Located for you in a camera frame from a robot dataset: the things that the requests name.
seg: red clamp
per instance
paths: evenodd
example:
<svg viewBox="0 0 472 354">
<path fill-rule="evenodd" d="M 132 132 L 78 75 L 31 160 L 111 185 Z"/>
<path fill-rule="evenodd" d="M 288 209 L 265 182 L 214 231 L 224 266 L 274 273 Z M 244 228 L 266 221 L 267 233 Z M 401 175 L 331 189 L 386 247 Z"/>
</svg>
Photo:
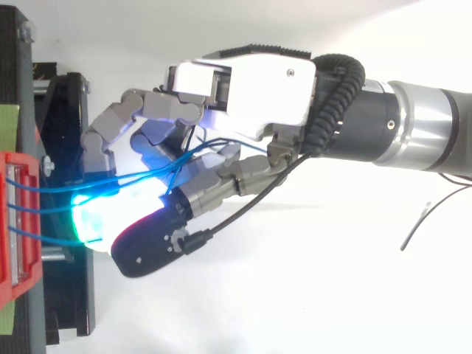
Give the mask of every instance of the red clamp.
<svg viewBox="0 0 472 354">
<path fill-rule="evenodd" d="M 41 242 L 9 230 L 9 226 L 39 235 L 39 214 L 7 207 L 15 204 L 39 209 L 39 193 L 16 188 L 7 178 L 24 186 L 39 187 L 39 164 L 23 153 L 0 152 L 0 308 L 16 299 L 43 276 Z"/>
</svg>

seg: glowing green light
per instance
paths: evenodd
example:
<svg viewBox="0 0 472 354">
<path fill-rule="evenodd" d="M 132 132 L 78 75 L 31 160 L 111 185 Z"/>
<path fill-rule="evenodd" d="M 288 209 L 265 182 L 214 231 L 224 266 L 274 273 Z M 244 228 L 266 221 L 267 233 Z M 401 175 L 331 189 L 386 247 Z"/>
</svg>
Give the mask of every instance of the glowing green light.
<svg viewBox="0 0 472 354">
<path fill-rule="evenodd" d="M 72 209 L 75 232 L 80 241 L 102 239 L 86 243 L 95 251 L 110 252 L 115 239 L 131 224 L 142 219 L 164 204 L 159 197 L 166 188 L 157 178 L 148 178 L 123 188 L 116 195 L 95 198 Z M 73 204 L 89 199 L 88 195 L 76 195 Z"/>
</svg>

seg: robotic hand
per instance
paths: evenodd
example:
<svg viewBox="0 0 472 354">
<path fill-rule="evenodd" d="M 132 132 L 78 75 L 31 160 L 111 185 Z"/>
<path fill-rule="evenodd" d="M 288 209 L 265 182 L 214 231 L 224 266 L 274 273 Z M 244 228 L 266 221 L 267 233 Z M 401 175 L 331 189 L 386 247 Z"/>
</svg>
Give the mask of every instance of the robotic hand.
<svg viewBox="0 0 472 354">
<path fill-rule="evenodd" d="M 140 277 L 202 247 L 310 157 L 472 176 L 471 113 L 468 94 L 365 80 L 362 65 L 344 55 L 311 60 L 307 52 L 245 46 L 171 66 L 159 90 L 126 91 L 83 134 L 82 164 L 87 180 L 114 176 L 108 148 L 134 117 L 147 119 L 131 147 L 150 170 L 182 157 L 195 125 L 272 137 L 264 156 L 239 160 L 240 146 L 227 145 L 162 178 L 173 185 L 164 206 L 111 247 L 120 271 Z M 186 231 L 188 220 L 223 199 L 251 194 L 252 202 L 215 228 Z"/>
</svg>

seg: connector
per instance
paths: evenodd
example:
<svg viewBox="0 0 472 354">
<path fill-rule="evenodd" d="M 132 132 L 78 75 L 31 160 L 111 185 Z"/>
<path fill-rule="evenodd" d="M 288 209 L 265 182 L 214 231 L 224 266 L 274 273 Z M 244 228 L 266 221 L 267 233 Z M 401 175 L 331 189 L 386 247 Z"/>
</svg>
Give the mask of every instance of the connector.
<svg viewBox="0 0 472 354">
<path fill-rule="evenodd" d="M 196 251 L 197 249 L 205 246 L 207 241 L 211 240 L 212 238 L 212 230 L 206 229 L 185 236 L 184 238 L 178 240 L 178 245 L 181 247 L 182 251 L 188 255 Z"/>
</svg>

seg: screw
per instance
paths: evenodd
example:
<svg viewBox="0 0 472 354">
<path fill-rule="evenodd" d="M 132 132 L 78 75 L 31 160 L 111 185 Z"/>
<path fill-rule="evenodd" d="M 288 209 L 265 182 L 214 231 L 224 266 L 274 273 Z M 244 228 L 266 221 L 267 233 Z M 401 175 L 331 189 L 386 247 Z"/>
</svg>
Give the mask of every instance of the screw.
<svg viewBox="0 0 472 354">
<path fill-rule="evenodd" d="M 85 80 L 83 83 L 82 83 L 82 92 L 84 94 L 90 94 L 91 93 L 91 86 L 90 86 L 90 82 Z"/>
<path fill-rule="evenodd" d="M 51 172 L 54 171 L 54 169 L 56 168 L 54 162 L 52 162 L 51 158 L 47 155 L 43 157 L 42 165 L 43 173 L 46 177 L 49 177 L 51 175 Z"/>
<path fill-rule="evenodd" d="M 31 44 L 36 39 L 36 28 L 31 21 L 25 21 L 18 28 L 18 37 L 26 44 Z"/>
</svg>

